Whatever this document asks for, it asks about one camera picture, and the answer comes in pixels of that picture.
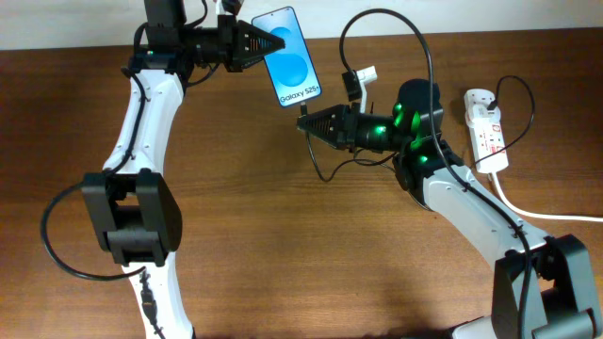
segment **white wall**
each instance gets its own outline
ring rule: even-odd
[[[214,13],[213,2],[210,14]],[[200,0],[185,0],[187,16],[201,16]],[[247,0],[239,19],[292,6],[306,38],[338,37],[368,8],[391,8],[424,33],[589,27],[603,25],[602,0]],[[0,49],[131,44],[145,21],[143,0],[1,0]],[[209,15],[207,25],[215,25]],[[350,35],[410,33],[382,15],[359,21]]]

